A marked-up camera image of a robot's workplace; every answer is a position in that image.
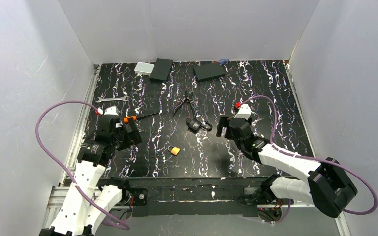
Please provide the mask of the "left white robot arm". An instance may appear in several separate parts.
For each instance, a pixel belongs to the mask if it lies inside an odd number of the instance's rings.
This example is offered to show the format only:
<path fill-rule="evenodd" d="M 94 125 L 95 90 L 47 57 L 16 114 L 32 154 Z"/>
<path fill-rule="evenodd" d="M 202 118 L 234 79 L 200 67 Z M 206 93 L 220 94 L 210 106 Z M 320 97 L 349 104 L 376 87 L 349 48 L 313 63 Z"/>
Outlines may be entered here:
<path fill-rule="evenodd" d="M 95 138 L 80 147 L 71 185 L 56 218 L 41 236 L 93 236 L 112 207 L 129 191 L 129 182 L 112 177 L 92 200 L 96 186 L 115 152 L 142 142 L 135 119 L 102 115 Z"/>

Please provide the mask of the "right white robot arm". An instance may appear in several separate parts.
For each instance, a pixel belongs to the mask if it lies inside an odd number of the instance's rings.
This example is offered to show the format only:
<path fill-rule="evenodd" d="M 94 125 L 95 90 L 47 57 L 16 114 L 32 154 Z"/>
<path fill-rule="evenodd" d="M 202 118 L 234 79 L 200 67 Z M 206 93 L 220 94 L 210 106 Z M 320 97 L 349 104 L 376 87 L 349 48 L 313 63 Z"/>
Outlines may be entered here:
<path fill-rule="evenodd" d="M 336 218 L 357 195 L 357 188 L 337 160 L 327 158 L 318 162 L 315 158 L 301 159 L 297 154 L 255 135 L 250 124 L 251 121 L 244 118 L 221 116 L 216 136 L 224 134 L 225 138 L 233 140 L 247 159 L 291 175 L 291 178 L 286 178 L 273 174 L 265 180 L 257 193 L 261 201 L 299 200 L 314 205 L 326 216 Z"/>

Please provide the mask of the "brass padlock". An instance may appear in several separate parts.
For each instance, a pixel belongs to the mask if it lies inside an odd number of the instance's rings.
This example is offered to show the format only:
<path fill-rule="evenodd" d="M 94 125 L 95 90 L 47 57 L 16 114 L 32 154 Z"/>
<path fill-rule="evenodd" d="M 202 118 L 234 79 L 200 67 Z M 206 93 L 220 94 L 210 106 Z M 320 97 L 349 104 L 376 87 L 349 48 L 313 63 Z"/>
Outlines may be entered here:
<path fill-rule="evenodd" d="M 174 156 L 177 156 L 179 154 L 179 152 L 181 151 L 180 148 L 176 147 L 176 146 L 169 146 L 167 148 L 167 150 Z"/>

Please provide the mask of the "black padlock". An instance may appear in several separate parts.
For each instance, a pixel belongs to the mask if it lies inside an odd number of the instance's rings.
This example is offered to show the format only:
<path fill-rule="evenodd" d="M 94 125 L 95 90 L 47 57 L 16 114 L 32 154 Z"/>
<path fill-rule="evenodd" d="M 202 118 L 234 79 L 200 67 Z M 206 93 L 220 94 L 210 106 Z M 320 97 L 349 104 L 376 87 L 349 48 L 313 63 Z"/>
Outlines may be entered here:
<path fill-rule="evenodd" d="M 188 127 L 188 130 L 194 133 L 197 133 L 200 129 L 203 129 L 207 132 L 213 129 L 212 125 L 209 122 L 205 121 L 202 123 L 195 118 L 187 118 L 185 120 L 185 123 Z"/>

